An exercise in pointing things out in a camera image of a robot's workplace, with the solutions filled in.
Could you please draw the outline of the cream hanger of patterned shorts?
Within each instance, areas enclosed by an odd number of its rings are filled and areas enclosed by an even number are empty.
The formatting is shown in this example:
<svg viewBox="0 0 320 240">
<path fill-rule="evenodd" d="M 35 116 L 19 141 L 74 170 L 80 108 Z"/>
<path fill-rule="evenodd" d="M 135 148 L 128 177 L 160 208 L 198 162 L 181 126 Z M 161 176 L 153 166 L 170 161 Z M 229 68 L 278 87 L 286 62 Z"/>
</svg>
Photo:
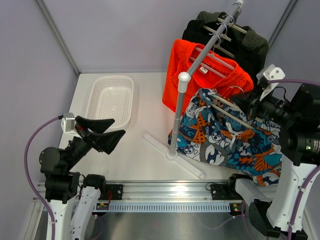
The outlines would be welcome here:
<svg viewBox="0 0 320 240">
<path fill-rule="evenodd" d="M 224 128 L 234 132 L 256 129 L 257 122 L 249 120 L 245 113 L 229 98 L 223 97 L 209 88 L 201 89 L 201 97 L 213 112 L 213 116 Z"/>
</svg>

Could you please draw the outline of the patterned blue orange shorts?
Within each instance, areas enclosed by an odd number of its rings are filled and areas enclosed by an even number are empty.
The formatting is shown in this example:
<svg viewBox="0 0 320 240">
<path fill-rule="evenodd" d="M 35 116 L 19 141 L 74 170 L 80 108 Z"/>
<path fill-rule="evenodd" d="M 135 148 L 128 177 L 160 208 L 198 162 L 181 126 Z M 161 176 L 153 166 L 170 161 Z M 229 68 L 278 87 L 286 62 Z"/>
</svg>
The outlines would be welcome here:
<svg viewBox="0 0 320 240">
<path fill-rule="evenodd" d="M 262 118 L 257 128 L 235 132 L 218 123 L 199 89 L 181 117 L 178 153 L 210 165 L 241 171 L 261 186 L 278 184 L 282 171 L 280 126 Z"/>
</svg>

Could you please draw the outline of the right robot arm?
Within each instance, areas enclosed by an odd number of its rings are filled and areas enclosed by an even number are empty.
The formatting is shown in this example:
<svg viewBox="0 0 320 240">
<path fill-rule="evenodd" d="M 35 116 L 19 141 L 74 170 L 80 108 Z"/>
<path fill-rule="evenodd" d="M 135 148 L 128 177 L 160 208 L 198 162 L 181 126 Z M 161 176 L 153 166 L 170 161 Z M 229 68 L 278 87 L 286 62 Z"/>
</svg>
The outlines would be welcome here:
<svg viewBox="0 0 320 240">
<path fill-rule="evenodd" d="M 231 100 L 249 117 L 264 117 L 280 126 L 282 171 L 273 199 L 265 197 L 249 177 L 233 174 L 211 193 L 240 196 L 248 204 L 251 225 L 267 238 L 306 240 L 302 216 L 311 187 L 320 173 L 320 85 L 303 83 L 291 101 L 258 86 Z"/>
</svg>

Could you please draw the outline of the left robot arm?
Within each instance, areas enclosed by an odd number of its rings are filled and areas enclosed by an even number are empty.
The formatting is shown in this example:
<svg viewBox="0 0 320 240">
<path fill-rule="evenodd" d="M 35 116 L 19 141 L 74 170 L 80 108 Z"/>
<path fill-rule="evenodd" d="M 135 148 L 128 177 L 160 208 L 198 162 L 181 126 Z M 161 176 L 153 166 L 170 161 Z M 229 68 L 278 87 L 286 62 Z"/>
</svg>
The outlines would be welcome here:
<svg viewBox="0 0 320 240">
<path fill-rule="evenodd" d="M 57 118 L 66 134 L 73 136 L 65 148 L 47 147 L 39 155 L 40 171 L 45 175 L 45 199 L 52 221 L 48 232 L 55 240 L 83 240 L 98 200 L 121 200 L 120 185 L 107 184 L 103 175 L 81 173 L 72 168 L 91 150 L 111 154 L 125 130 L 109 131 L 109 119 L 87 119 L 65 113 Z"/>
</svg>

